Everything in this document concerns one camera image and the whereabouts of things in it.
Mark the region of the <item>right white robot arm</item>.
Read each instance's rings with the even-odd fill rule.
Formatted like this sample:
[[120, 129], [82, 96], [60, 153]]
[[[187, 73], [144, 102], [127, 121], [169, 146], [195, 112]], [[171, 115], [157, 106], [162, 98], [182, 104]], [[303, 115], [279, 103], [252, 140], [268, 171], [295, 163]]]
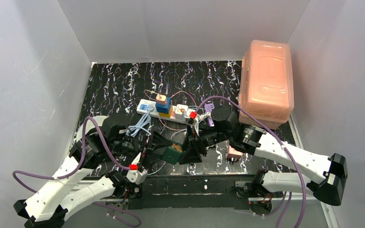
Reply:
[[296, 174], [259, 171], [250, 190], [257, 193], [304, 192], [325, 204], [342, 204], [348, 177], [343, 155], [320, 155], [283, 142], [265, 129], [240, 123], [237, 114], [225, 106], [216, 107], [210, 116], [213, 127], [200, 131], [194, 126], [187, 128], [178, 160], [180, 165], [201, 163], [207, 147], [228, 141], [238, 152], [273, 160], [297, 171]]

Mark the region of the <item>pink cube socket adapter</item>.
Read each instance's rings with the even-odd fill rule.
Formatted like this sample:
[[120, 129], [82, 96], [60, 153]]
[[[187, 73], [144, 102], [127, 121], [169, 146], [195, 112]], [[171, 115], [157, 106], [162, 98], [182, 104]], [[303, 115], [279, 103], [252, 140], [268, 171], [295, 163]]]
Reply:
[[242, 152], [237, 151], [233, 147], [229, 146], [226, 152], [226, 160], [230, 162], [237, 162], [243, 156]]

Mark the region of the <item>green cube socket adapter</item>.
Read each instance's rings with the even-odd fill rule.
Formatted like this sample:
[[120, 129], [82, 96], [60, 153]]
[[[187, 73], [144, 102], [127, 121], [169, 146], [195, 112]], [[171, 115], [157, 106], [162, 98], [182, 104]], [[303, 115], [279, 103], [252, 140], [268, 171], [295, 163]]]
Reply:
[[184, 150], [182, 145], [180, 143], [174, 142], [164, 150], [163, 154], [161, 155], [161, 160], [175, 165], [179, 162], [183, 154]]

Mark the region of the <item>purple cube socket adapter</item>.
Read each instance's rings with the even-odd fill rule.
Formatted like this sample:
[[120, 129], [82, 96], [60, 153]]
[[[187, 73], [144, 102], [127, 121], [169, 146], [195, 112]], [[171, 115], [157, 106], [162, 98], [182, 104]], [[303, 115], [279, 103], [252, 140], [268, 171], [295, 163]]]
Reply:
[[[215, 106], [213, 103], [208, 103], [208, 104], [204, 105], [204, 109], [207, 113], [211, 113], [214, 108], [215, 108]], [[207, 121], [208, 121], [208, 125], [210, 127], [214, 126], [214, 122], [213, 122], [213, 119], [211, 118], [211, 116], [207, 117]]]

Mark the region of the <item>white power strip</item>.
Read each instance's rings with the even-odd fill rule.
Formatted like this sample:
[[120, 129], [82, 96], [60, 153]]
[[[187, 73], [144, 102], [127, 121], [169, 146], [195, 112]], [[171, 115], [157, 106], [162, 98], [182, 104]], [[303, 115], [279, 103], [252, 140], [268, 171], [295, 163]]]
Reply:
[[187, 113], [186, 113], [186, 121], [176, 120], [174, 117], [174, 111], [173, 111], [173, 116], [171, 118], [164, 118], [164, 117], [159, 116], [159, 112], [157, 112], [157, 110], [155, 108], [155, 103], [156, 103], [155, 101], [141, 99], [138, 104], [138, 107], [136, 108], [136, 112], [141, 115], [147, 114], [149, 112], [149, 115], [156, 119], [160, 118], [161, 120], [167, 120], [167, 121], [172, 121], [172, 122], [176, 122], [176, 123], [187, 124], [187, 122], [188, 122], [187, 113], [189, 111], [194, 111], [193, 109], [188, 108]]

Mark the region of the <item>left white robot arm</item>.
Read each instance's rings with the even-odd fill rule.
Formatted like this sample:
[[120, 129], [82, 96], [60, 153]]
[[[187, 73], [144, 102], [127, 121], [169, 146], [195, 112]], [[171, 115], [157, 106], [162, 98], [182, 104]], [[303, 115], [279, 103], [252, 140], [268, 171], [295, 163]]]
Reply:
[[[122, 203], [142, 196], [142, 183], [149, 166], [165, 149], [174, 147], [158, 132], [147, 132], [141, 142], [132, 135], [130, 119], [123, 114], [85, 118], [77, 142], [58, 170], [28, 199], [15, 202], [16, 213], [26, 219], [27, 228], [60, 228], [76, 212], [107, 197]], [[75, 190], [87, 175], [107, 160], [117, 169], [94, 183]]]

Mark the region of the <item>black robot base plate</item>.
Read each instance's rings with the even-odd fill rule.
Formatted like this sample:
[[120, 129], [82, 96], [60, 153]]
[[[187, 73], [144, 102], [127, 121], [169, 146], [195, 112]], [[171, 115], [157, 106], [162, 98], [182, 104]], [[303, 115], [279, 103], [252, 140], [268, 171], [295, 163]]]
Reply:
[[255, 175], [151, 176], [127, 196], [128, 209], [234, 208], [249, 209], [265, 195], [250, 188]]

